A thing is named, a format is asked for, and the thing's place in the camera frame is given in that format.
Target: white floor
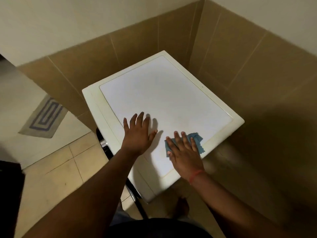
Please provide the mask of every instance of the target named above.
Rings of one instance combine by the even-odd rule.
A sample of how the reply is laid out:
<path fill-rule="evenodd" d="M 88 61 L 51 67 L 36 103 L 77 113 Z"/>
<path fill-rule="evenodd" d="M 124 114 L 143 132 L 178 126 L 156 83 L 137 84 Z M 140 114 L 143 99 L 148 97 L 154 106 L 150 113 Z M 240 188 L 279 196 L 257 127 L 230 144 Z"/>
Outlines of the white floor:
<path fill-rule="evenodd" d="M 0 61 L 0 160 L 25 168 L 90 132 L 68 112 L 51 139 L 18 134 L 46 92 L 8 61 Z"/>

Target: bracelet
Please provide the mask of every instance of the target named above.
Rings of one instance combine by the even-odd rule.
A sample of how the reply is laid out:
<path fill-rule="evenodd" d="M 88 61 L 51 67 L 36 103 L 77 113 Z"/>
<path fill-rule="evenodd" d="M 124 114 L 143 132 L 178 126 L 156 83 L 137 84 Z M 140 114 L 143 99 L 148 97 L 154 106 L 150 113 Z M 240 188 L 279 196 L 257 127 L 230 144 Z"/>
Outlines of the bracelet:
<path fill-rule="evenodd" d="M 188 180 L 189 184 L 191 185 L 192 182 L 193 182 L 193 180 L 194 180 L 194 178 L 195 178 L 197 175 L 199 175 L 200 173 L 203 173 L 203 172 L 205 172 L 205 171 L 202 170 L 202 169 L 200 169 L 200 170 L 197 170 L 197 171 L 195 171 L 194 173 L 192 173 L 192 175 L 189 177 L 189 180 Z"/>

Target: blue cloth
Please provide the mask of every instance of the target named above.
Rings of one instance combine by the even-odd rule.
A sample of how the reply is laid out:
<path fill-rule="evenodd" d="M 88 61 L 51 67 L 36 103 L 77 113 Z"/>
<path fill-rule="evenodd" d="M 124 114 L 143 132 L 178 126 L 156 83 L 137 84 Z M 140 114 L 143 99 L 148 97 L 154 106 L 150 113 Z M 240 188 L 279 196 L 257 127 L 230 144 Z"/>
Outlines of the blue cloth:
<path fill-rule="evenodd" d="M 203 138 L 200 137 L 198 133 L 191 133 L 191 134 L 189 134 L 189 135 L 186 135 L 186 137 L 187 137 L 189 143 L 191 142 L 191 137 L 194 138 L 195 143 L 196 143 L 197 148 L 198 148 L 198 152 L 199 152 L 200 154 L 202 154 L 203 152 L 205 152 L 204 149 L 203 149 L 203 147 L 202 147 L 201 144 L 200 144 L 200 141 L 203 140 Z M 172 141 L 173 141 L 173 143 L 177 146 L 176 141 L 175 141 L 175 138 L 172 139 Z M 168 152 L 168 151 L 171 151 L 171 152 L 172 152 L 172 150 L 171 150 L 170 147 L 168 146 L 168 143 L 167 143 L 166 140 L 165 140 L 165 149 L 166 149 L 166 157 L 168 157 L 167 152 Z"/>

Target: black object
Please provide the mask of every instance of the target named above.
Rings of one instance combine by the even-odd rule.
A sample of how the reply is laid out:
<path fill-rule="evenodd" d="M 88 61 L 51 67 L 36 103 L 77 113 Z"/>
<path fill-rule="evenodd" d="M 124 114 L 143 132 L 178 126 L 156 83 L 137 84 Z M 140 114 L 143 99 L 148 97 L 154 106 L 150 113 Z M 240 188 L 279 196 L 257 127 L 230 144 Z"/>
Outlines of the black object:
<path fill-rule="evenodd" d="M 20 164 L 0 160 L 1 237 L 14 237 L 24 179 Z"/>
<path fill-rule="evenodd" d="M 99 129 L 96 129 L 96 134 L 97 134 L 97 138 L 99 140 L 100 143 L 102 143 L 104 141 L 104 138 L 101 135 L 101 132 L 99 131 Z M 103 149 L 103 152 L 105 152 L 107 158 L 110 160 L 113 157 L 113 153 L 111 152 L 111 150 L 109 149 L 109 147 L 106 146 L 101 146 Z M 135 205 L 137 206 L 141 216 L 143 217 L 143 219 L 148 219 L 148 216 L 145 212 L 145 210 L 143 209 L 140 201 L 138 200 L 138 198 L 141 198 L 140 194 L 138 193 L 138 191 L 136 190 L 136 188 L 133 186 L 133 184 L 131 183 L 131 181 L 129 179 L 126 179 L 125 182 L 126 187 L 128 188 L 129 192 L 132 192 L 133 196 L 133 201 L 135 203 Z"/>

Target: gray doormat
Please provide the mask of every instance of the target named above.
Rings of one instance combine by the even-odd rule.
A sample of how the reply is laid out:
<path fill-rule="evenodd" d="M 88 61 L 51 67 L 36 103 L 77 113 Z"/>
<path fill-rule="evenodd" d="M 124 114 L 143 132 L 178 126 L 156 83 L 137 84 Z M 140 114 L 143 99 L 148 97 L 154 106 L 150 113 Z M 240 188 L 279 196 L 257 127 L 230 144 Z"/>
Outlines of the gray doormat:
<path fill-rule="evenodd" d="M 31 114 L 19 134 L 50 139 L 67 113 L 67 109 L 46 95 Z"/>

